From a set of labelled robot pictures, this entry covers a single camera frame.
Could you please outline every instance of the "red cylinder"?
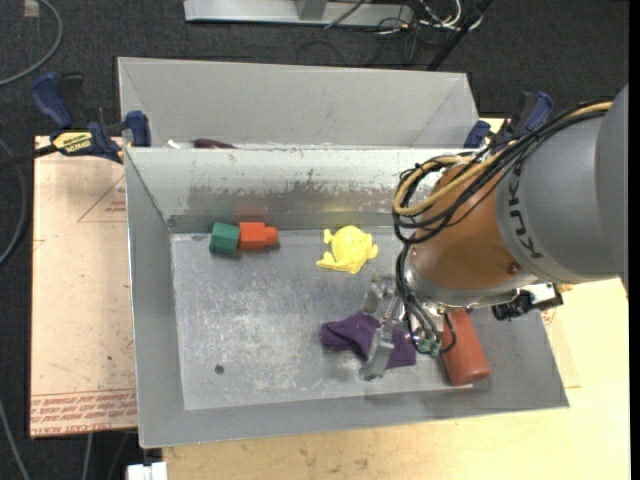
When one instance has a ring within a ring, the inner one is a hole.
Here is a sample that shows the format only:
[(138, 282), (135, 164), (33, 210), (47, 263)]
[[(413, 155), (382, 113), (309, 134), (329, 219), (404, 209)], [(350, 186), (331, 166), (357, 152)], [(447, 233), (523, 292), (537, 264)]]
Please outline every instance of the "red cylinder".
[[(490, 374), (489, 365), (471, 317), (464, 309), (451, 311), (448, 317), (456, 335), (456, 343), (451, 350), (442, 353), (441, 357), (451, 384), (464, 386), (484, 379)], [(446, 349), (453, 340), (446, 322), (441, 340), (442, 349)]]

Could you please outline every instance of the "purple object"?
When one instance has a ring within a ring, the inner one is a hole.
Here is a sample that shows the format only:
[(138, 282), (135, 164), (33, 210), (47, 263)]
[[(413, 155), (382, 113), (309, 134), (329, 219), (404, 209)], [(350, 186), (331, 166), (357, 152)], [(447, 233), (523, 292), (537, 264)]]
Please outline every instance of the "purple object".
[[(344, 320), (322, 324), (319, 338), (323, 345), (334, 350), (355, 350), (368, 357), (378, 327), (380, 322), (376, 318), (358, 311)], [(415, 365), (416, 349), (407, 340), (405, 332), (396, 328), (391, 337), (394, 348), (387, 369)]]

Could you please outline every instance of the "gray carpet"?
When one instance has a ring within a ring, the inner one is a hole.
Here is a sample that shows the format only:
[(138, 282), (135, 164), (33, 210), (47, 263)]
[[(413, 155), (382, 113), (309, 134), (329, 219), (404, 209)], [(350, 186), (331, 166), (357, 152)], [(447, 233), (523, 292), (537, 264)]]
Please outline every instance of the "gray carpet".
[[(421, 70), (437, 47), (423, 42), (407, 58), (402, 35), (383, 40), (372, 32), (336, 27), (186, 24), (184, 0), (49, 0), (64, 20), (61, 47), (37, 73), (0, 87), (0, 139), (14, 154), (30, 151), (35, 134), (53, 130), (29, 96), (37, 74), (84, 74), (90, 107), (118, 118), (115, 60), (119, 56), (194, 58), (261, 63), (372, 66)], [(55, 22), (21, 18), (21, 3), (0, 1), (0, 79), (35, 62), (55, 37)], [(438, 41), (430, 34), (427, 41)], [(629, 75), (629, 2), (624, 0), (496, 0), (482, 25), (469, 33), (440, 71), (466, 72), (481, 115), (517, 110), (522, 90), (542, 90), (562, 109), (583, 100), (613, 97)], [(0, 160), (6, 158), (0, 151)], [(32, 167), (23, 167), (28, 187)], [(28, 191), (28, 203), (32, 198)], [(0, 172), (0, 254), (19, 220), (14, 170)], [(0, 265), (0, 397), (34, 479), (79, 478), (85, 438), (31, 441), (26, 431), (31, 304), (31, 229)], [(121, 435), (98, 434), (90, 478), (104, 478)], [(142, 460), (135, 439), (122, 462)], [(0, 478), (19, 478), (0, 433)]]

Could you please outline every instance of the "clamp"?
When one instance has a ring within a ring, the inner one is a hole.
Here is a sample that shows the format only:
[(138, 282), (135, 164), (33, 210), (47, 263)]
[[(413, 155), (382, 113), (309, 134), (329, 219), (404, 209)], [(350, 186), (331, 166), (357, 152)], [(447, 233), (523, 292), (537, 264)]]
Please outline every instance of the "clamp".
[(82, 75), (68, 74), (56, 79), (55, 72), (39, 77), (30, 93), (42, 113), (54, 120), (56, 131), (51, 134), (49, 146), (39, 149), (37, 156), (56, 151), (65, 156), (90, 155), (122, 162), (122, 148), (110, 133), (131, 130), (133, 145), (151, 145), (151, 132), (146, 116), (140, 111), (127, 114), (122, 123), (106, 126), (102, 111), (87, 118), (89, 111), (81, 103)]

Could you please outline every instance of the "table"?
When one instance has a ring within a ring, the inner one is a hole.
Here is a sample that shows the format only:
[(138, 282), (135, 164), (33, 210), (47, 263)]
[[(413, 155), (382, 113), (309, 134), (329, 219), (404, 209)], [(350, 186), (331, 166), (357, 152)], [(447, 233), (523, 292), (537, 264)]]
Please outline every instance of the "table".
[[(35, 180), (31, 435), (130, 428), (121, 167), (52, 156), (36, 162)], [(103, 231), (109, 240), (96, 238)], [(75, 238), (65, 242), (64, 233)], [(51, 264), (56, 243), (67, 249)], [(91, 258), (100, 267), (83, 270)], [(46, 272), (58, 273), (49, 278), (58, 292), (44, 301), (36, 295)], [(114, 294), (114, 306), (102, 303)], [(628, 299), (611, 280), (577, 286), (564, 300), (545, 318), (569, 409), (166, 448), (170, 478), (628, 478)]]

